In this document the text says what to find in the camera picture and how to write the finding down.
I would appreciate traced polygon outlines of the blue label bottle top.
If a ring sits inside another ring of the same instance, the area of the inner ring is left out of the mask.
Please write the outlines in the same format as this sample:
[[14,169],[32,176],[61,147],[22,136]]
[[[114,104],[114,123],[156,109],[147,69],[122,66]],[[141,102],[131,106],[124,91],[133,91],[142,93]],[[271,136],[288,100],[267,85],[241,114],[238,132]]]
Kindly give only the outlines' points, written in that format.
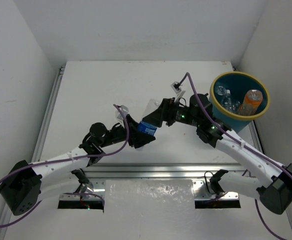
[[152,125],[152,124],[149,124],[147,122],[141,121],[138,124],[137,129],[138,129],[139,132],[154,136],[155,132],[157,130],[157,127]]

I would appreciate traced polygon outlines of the clear plastic bottle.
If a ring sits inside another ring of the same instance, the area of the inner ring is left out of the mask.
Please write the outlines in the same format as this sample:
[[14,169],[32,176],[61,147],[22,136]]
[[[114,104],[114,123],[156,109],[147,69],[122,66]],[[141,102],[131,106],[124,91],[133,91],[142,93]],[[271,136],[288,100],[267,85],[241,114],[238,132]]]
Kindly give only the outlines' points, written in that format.
[[214,89],[217,100],[221,106],[231,113],[236,113],[240,102],[231,95],[231,91],[223,85],[218,85]]

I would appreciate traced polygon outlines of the orange label bottle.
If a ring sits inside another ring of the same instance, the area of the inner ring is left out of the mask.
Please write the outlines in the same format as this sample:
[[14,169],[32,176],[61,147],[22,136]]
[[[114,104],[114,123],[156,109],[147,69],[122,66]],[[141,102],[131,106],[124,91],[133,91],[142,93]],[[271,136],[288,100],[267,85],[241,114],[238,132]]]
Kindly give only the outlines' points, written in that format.
[[263,94],[260,90],[251,89],[244,97],[243,102],[237,110],[237,114],[241,116],[252,116],[256,113],[258,107],[263,101]]

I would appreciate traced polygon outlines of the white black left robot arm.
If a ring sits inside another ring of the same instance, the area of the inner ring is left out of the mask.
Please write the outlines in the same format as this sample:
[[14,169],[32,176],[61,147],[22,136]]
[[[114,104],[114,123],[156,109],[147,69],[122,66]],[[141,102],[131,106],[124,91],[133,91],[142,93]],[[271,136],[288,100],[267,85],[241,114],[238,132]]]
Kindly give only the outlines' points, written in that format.
[[136,122],[129,114],[111,129],[96,122],[91,125],[82,143],[73,150],[37,163],[25,160],[16,163],[0,183],[0,195],[12,214],[20,216],[49,195],[77,194],[81,187],[90,184],[83,168],[108,155],[103,148],[123,143],[139,149],[155,140],[156,129],[144,121]]

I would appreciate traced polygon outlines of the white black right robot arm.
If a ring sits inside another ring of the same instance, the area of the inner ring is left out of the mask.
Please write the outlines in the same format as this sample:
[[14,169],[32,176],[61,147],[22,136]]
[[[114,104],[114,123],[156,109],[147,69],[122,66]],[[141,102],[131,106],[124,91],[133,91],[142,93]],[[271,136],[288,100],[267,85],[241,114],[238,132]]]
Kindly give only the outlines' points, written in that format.
[[247,170],[252,177],[221,169],[213,174],[206,184],[211,195],[237,192],[259,200],[269,211],[281,215],[292,202],[292,163],[285,166],[274,160],[265,160],[265,155],[244,142],[237,133],[221,120],[212,117],[213,105],[206,94],[192,95],[189,106],[182,106],[174,98],[162,101],[149,100],[142,121],[160,128],[175,122],[194,126],[196,133],[206,144],[226,153]]

